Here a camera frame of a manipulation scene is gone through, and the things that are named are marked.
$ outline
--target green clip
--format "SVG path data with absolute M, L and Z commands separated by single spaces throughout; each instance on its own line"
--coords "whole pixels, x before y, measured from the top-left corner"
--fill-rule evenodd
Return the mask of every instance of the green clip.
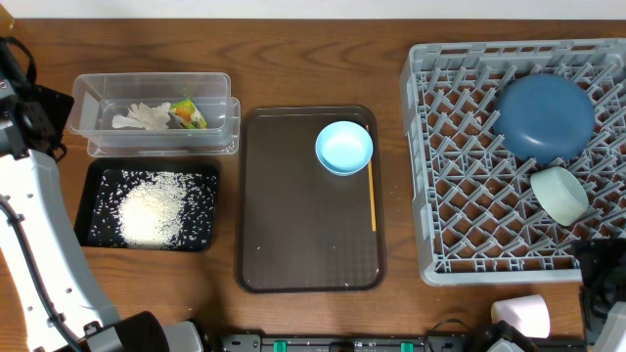
M 287 352 L 287 342 L 274 341 L 274 352 Z
M 402 342 L 400 343 L 400 352 L 413 352 L 413 343 Z

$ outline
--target dish rack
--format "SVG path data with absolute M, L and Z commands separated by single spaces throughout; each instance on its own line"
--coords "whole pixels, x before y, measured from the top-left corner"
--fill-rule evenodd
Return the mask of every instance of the dish rack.
M 580 281 L 575 240 L 626 238 L 625 39 L 423 44 L 400 79 L 423 280 L 432 286 Z M 493 124 L 507 85 L 561 75 L 587 92 L 587 149 L 549 165 L 522 162 Z M 541 208 L 529 176 L 562 166 L 592 205 L 570 227 Z

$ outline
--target table surface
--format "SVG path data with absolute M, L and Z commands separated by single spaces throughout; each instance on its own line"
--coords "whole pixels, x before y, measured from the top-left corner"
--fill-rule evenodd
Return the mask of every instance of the table surface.
M 38 82 L 65 93 L 82 73 L 217 71 L 230 75 L 244 114 L 257 107 L 359 104 L 377 117 L 387 254 L 380 286 L 266 295 L 239 288 L 235 154 L 218 157 L 221 188 L 210 250 L 84 248 L 122 317 L 151 311 L 164 325 L 195 317 L 217 332 L 423 334 L 447 318 L 489 324 L 494 301 L 541 294 L 552 336 L 582 336 L 579 284 L 431 287 L 420 279 L 398 81 L 418 43 L 624 37 L 626 22 L 18 20 L 14 35 L 35 56 Z M 59 169 L 73 221 L 92 158 L 84 139 L 67 135 L 65 142 L 69 153 Z M 4 259 L 0 287 L 0 350 L 24 350 L 22 310 Z

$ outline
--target brown tray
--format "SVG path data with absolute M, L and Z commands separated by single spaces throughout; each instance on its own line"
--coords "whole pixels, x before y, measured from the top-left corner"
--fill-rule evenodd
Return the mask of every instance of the brown tray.
M 368 167 L 330 173 L 315 155 L 336 121 L 366 127 Z M 363 290 L 384 276 L 376 119 L 364 107 L 258 109 L 244 122 L 237 278 L 255 293 Z

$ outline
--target yellow green package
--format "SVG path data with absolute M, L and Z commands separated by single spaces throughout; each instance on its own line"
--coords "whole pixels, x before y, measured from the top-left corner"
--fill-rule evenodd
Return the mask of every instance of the yellow green package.
M 182 102 L 172 104 L 169 109 L 174 113 L 178 123 L 188 129 L 206 129 L 204 116 L 196 109 L 194 103 L 187 99 Z

